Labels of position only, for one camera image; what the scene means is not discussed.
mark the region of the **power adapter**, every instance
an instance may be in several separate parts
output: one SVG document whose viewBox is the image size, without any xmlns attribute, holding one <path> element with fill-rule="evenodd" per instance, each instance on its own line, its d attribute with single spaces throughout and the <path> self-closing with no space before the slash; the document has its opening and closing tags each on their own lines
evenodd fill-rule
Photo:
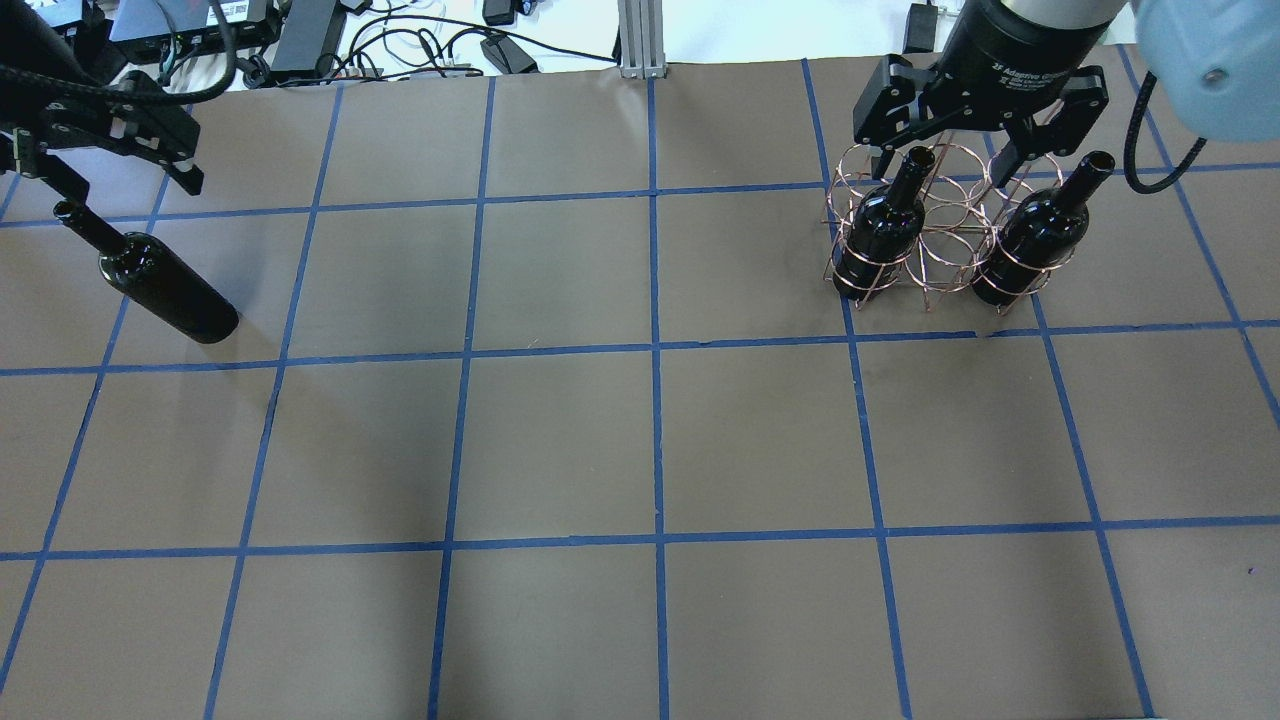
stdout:
<svg viewBox="0 0 1280 720">
<path fill-rule="evenodd" d="M 938 35 L 938 8 L 911 3 L 906 12 L 906 37 L 902 53 L 933 53 L 933 40 Z"/>
<path fill-rule="evenodd" d="M 484 0 L 484 22 L 488 26 L 509 26 L 516 22 L 518 0 Z"/>
<path fill-rule="evenodd" d="M 503 74 L 536 73 L 538 63 L 521 50 L 516 41 L 503 35 L 480 41 L 480 51 Z"/>
</svg>

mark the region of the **wine bottle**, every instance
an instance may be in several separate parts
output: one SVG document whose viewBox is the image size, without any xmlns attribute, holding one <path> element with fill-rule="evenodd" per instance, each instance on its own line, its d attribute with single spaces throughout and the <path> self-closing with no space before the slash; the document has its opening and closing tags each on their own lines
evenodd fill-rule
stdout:
<svg viewBox="0 0 1280 720">
<path fill-rule="evenodd" d="M 861 302 L 892 284 L 896 268 L 888 265 L 908 252 L 924 228 L 920 186 L 933 163 L 933 151 L 918 145 L 902 158 L 892 183 L 863 197 L 831 259 L 841 295 Z"/>
<path fill-rule="evenodd" d="M 979 265 L 973 290 L 997 307 L 1011 305 L 1032 283 L 1062 261 L 1089 229 L 1089 196 L 1111 177 L 1116 161 L 1107 152 L 1085 155 L 1062 187 L 1033 192 L 996 236 Z"/>
<path fill-rule="evenodd" d="M 120 233 L 79 202 L 64 200 L 54 215 L 99 251 L 102 278 L 196 342 L 232 334 L 236 307 L 163 242 L 142 232 Z"/>
</svg>

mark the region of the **bottle neck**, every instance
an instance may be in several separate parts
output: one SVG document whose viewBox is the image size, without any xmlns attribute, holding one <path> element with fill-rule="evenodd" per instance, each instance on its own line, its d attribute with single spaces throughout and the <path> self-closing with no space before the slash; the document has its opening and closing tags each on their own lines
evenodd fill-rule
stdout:
<svg viewBox="0 0 1280 720">
<path fill-rule="evenodd" d="M 1115 159 L 1107 152 L 1089 152 L 1080 160 L 1075 172 L 1066 178 L 1062 187 L 1053 193 L 1053 205 L 1066 213 L 1079 213 L 1094 191 L 1115 170 Z"/>
<path fill-rule="evenodd" d="M 120 231 L 79 202 L 63 200 L 54 205 L 54 215 L 102 255 L 119 255 L 129 246 Z"/>
<path fill-rule="evenodd" d="M 924 186 L 924 178 L 933 169 L 933 151 L 928 147 L 920 145 L 909 150 L 897 169 L 897 177 L 893 178 L 888 192 L 886 192 L 888 206 L 893 210 L 909 210 L 915 204 L 916 196 L 920 195 L 920 187 Z"/>
</svg>

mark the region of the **metal frame post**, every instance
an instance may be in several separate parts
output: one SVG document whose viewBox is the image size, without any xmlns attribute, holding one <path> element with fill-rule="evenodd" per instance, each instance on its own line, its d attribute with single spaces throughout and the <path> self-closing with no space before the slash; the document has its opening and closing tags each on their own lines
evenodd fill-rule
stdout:
<svg viewBox="0 0 1280 720">
<path fill-rule="evenodd" d="M 622 77 L 667 77 L 662 49 L 662 0 L 618 0 Z"/>
</svg>

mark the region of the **black cable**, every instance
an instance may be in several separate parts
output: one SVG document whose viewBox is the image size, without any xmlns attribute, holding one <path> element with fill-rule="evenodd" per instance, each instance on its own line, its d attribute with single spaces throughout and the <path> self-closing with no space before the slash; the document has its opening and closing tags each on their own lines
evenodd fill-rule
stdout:
<svg viewBox="0 0 1280 720">
<path fill-rule="evenodd" d="M 114 102 L 134 102 L 137 105 L 195 105 L 206 102 L 225 92 L 230 87 L 232 81 L 236 79 L 236 36 L 232 33 L 232 26 L 227 22 L 227 15 L 223 14 L 223 6 L 219 0 L 209 0 L 209 8 L 214 12 L 214 18 L 218 20 L 218 33 L 223 38 L 223 46 L 227 53 L 227 67 L 223 69 L 223 77 L 204 90 L 175 94 L 110 90 L 12 68 L 5 64 L 0 64 L 0 81 L 51 90 L 70 97 L 91 97 Z"/>
<path fill-rule="evenodd" d="M 178 60 L 178 24 L 173 22 L 173 15 L 169 14 L 169 9 L 165 8 L 160 0 L 151 1 L 155 4 L 156 9 L 160 10 L 160 14 L 164 15 L 164 24 L 169 28 L 169 56 L 160 59 L 161 77 L 168 78 L 166 73 L 169 72 L 169 68 L 172 68 L 173 63 Z M 168 82 L 160 83 L 161 87 L 165 85 L 168 85 Z"/>
<path fill-rule="evenodd" d="M 1138 178 L 1138 136 L 1142 133 L 1142 119 L 1147 114 L 1147 105 L 1151 104 L 1151 94 L 1156 90 L 1156 82 L 1158 81 L 1152 73 L 1147 73 L 1147 77 L 1143 78 L 1142 87 L 1138 90 L 1138 100 L 1133 104 L 1133 115 L 1129 117 L 1129 131 L 1124 136 L 1124 179 L 1134 192 L 1140 195 L 1155 195 L 1178 182 L 1178 178 L 1183 177 L 1192 167 L 1201 150 L 1204 149 L 1204 143 L 1208 142 L 1203 137 L 1197 137 L 1183 161 L 1178 163 L 1174 172 L 1169 173 L 1165 179 L 1146 184 Z"/>
<path fill-rule="evenodd" d="M 156 85 L 159 85 L 160 87 L 169 87 L 169 81 L 173 79 L 173 76 L 178 74 L 178 70 L 184 64 L 187 64 L 192 58 L 195 58 L 196 53 L 198 51 L 200 46 L 192 45 L 191 50 L 183 53 L 182 56 L 179 56 L 177 60 L 173 61 L 172 65 L 169 65 L 169 69 L 160 70 L 160 74 L 156 77 Z"/>
<path fill-rule="evenodd" d="M 466 20 L 456 20 L 453 18 L 442 18 L 439 15 L 403 14 L 403 15 L 396 15 L 396 17 L 388 17 L 388 18 L 378 18 L 378 19 L 370 20 L 370 22 L 360 26 L 360 29 L 356 31 L 356 35 L 351 36 L 351 45 L 348 47 L 355 47 L 356 40 L 366 29 L 369 29 L 370 27 L 372 27 L 372 26 L 375 26 L 378 23 L 383 23 L 387 19 L 397 19 L 397 20 L 430 20 L 430 22 L 436 22 L 436 23 L 456 24 L 456 26 L 462 26 L 462 27 L 467 27 L 467 28 L 474 28 L 474 29 L 477 29 L 477 31 L 484 31 L 484 32 L 492 33 L 492 35 L 502 35 L 502 36 L 507 36 L 507 37 L 515 37 L 517 40 L 524 40 L 525 42 L 530 42 L 530 44 L 536 45 L 539 47 L 550 50 L 552 53 L 561 53 L 563 55 L 576 55 L 579 58 L 586 58 L 589 60 L 600 60 L 602 63 L 609 63 L 611 65 L 616 65 L 617 64 L 617 61 L 613 58 L 605 58 L 604 55 L 593 55 L 591 53 L 582 53 L 582 51 L 579 51 L 579 50 L 568 50 L 566 47 L 557 47 L 554 45 L 548 45 L 548 44 L 540 41 L 540 40 L 534 40 L 532 37 L 518 35 L 518 33 L 515 33 L 515 32 L 511 32 L 511 31 L 499 29 L 499 28 L 494 28 L 494 27 L 489 27 L 489 26 L 481 26 L 481 24 L 476 24 L 476 23 L 468 23 Z"/>
</svg>

